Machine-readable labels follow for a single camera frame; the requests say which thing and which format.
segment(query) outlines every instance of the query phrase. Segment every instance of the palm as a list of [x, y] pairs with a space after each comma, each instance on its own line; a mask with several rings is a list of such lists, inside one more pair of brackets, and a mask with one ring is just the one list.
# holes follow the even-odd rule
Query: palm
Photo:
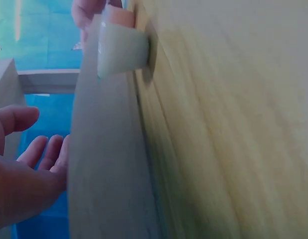
[[36, 122], [35, 108], [0, 110], [0, 227], [20, 222], [49, 208], [66, 189], [69, 137], [53, 136], [38, 170], [47, 138], [37, 137], [17, 161], [3, 158], [4, 136]]

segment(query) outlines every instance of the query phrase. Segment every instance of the blue plastic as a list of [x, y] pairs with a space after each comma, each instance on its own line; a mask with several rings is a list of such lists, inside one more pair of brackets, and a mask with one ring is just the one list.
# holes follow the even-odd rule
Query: blue plastic
[[[26, 96], [27, 104], [40, 109], [37, 123], [21, 136], [19, 154], [40, 135], [63, 137], [70, 133], [74, 95]], [[68, 239], [67, 194], [63, 193], [55, 204], [39, 216], [12, 227], [13, 239]]]

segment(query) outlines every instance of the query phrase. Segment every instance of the wooden panel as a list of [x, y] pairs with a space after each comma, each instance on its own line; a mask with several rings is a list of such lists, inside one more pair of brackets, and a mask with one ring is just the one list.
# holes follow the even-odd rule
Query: wooden panel
[[[25, 105], [24, 94], [15, 69], [14, 60], [0, 60], [0, 108], [17, 104]], [[4, 156], [14, 159], [20, 143], [20, 132], [12, 133], [5, 138]], [[9, 228], [0, 231], [0, 239], [10, 239]]]
[[159, 230], [134, 87], [97, 77], [95, 16], [74, 102], [69, 158], [71, 238], [157, 239]]
[[25, 94], [73, 94], [80, 70], [19, 71]]
[[308, 0], [135, 0], [169, 238], [308, 238]]

